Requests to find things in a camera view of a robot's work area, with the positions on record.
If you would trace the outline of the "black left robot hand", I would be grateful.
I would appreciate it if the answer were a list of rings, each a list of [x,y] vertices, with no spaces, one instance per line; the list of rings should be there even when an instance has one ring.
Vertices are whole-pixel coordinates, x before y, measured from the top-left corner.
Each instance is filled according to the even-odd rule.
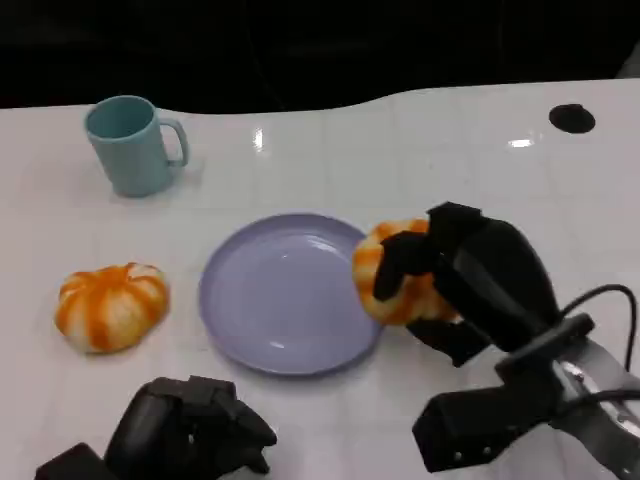
[[[219,479],[239,469],[266,475],[277,443],[234,383],[158,377],[131,399],[104,455],[119,479]]]

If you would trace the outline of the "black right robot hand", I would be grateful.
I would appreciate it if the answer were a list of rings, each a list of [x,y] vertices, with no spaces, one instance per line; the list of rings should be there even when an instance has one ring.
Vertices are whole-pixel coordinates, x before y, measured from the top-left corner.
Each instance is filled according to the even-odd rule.
[[[517,228],[452,202],[428,215],[427,232],[383,240],[373,287],[375,299],[388,301],[404,281],[431,276],[461,320],[421,315],[407,326],[414,337],[460,367],[490,345],[514,352],[560,322],[550,277]]]

